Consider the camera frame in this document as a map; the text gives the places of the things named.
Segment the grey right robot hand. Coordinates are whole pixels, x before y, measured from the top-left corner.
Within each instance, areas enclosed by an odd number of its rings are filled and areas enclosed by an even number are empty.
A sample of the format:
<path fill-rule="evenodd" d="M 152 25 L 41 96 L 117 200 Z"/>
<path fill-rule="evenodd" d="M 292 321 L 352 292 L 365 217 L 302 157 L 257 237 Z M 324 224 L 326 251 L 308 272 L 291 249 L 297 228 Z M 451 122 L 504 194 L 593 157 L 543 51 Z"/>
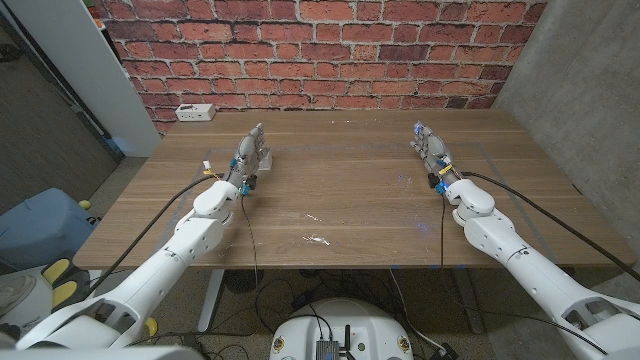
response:
<path fill-rule="evenodd" d="M 443 193 L 451 184 L 461 179 L 454 168 L 451 152 L 442 139 L 421 122 L 413 126 L 413 132 L 414 139 L 410 146 L 424 163 L 429 186 Z"/>

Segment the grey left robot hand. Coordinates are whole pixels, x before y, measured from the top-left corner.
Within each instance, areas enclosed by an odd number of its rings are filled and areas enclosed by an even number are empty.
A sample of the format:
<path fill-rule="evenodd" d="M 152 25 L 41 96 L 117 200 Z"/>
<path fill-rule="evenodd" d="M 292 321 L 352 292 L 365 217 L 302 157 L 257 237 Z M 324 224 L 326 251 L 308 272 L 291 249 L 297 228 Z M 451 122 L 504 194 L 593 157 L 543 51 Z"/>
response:
<path fill-rule="evenodd" d="M 223 179 L 238 188 L 248 187 L 254 190 L 257 184 L 257 172 L 270 170 L 271 166 L 271 149 L 265 146 L 264 126 L 258 123 L 241 139 L 230 162 L 230 169 Z"/>

